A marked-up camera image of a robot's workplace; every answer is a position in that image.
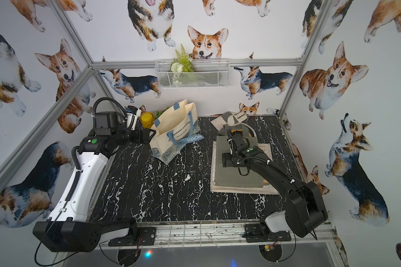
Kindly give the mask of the grey-green canvas bag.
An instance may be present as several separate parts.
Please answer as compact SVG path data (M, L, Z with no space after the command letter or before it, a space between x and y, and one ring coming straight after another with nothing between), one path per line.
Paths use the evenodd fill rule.
M218 136L213 143L212 152L212 185L215 188L262 188L264 180L261 175L238 167L232 161L231 146L228 137Z

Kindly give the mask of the cream canvas bag with photo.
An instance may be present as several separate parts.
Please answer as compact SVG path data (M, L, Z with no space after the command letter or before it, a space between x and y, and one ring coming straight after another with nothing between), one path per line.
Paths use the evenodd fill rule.
M237 126L225 126L225 133L219 133L218 136L227 137L227 130L232 132L240 131L242 136L249 140L250 145L256 145L258 148L264 151L269 159L272 158L271 146L270 144L261 144L257 140L257 136L253 133L253 129L245 123L241 123ZM212 179L210 182L210 188L212 192L224 192L224 193L238 193L238 194L266 194L266 195L277 195L278 191L270 185L265 179L264 186L262 188L215 188L212 185Z

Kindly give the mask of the cream bag with blue print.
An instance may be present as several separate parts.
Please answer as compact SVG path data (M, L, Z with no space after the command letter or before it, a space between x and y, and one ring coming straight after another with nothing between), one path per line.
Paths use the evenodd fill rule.
M187 100L165 110L151 127L155 131L150 140L152 155L168 165L188 144L203 140L196 104Z

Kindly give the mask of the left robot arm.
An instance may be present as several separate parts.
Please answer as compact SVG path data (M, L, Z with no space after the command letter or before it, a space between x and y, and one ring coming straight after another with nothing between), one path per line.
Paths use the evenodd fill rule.
M56 208L44 222L38 222L33 234L52 252L82 253L93 251L99 243L126 238L139 240L135 219L88 222L89 206L99 178L114 151L123 145L147 144L155 134L149 129L106 131L102 136L91 130L71 156L75 169Z

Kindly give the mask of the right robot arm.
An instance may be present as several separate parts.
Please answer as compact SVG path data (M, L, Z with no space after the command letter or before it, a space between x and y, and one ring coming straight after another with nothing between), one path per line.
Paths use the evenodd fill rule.
M231 152L223 155L224 168L245 168L247 174L255 172L275 188L283 199L283 210L273 212L262 219L260 226L264 238L279 232L292 232L303 238L328 219L324 200L318 185L303 182L284 171L256 145L251 145L240 133L227 131Z

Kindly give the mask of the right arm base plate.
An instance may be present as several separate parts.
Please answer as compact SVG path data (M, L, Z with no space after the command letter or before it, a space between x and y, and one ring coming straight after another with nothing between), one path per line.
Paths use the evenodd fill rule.
M289 232L279 231L272 233L264 224L246 224L244 229L242 237L248 243L292 241Z

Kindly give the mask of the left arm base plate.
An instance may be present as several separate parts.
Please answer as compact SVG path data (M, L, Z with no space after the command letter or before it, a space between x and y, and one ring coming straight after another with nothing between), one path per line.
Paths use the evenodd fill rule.
M112 239L108 242L109 247L136 247L152 246L155 242L157 228L156 227L141 227L133 234L129 233L121 238Z

